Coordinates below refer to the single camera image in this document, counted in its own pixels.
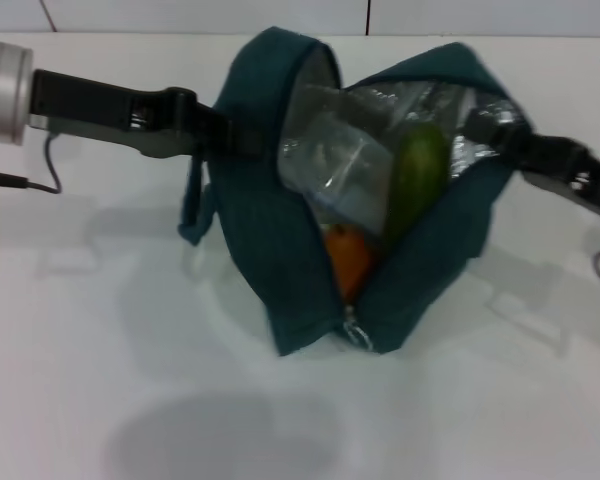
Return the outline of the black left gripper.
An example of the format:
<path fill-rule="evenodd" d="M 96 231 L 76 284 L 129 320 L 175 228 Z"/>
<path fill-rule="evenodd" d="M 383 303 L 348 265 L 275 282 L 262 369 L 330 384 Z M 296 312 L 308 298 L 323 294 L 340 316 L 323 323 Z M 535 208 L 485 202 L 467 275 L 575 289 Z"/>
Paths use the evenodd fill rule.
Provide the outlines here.
<path fill-rule="evenodd" d="M 163 129 L 156 123 L 164 97 Z M 265 153 L 264 135 L 201 104 L 190 90 L 143 92 L 46 70 L 33 74 L 30 113 L 45 130 L 133 148 L 149 158 L 208 150 L 246 158 Z"/>

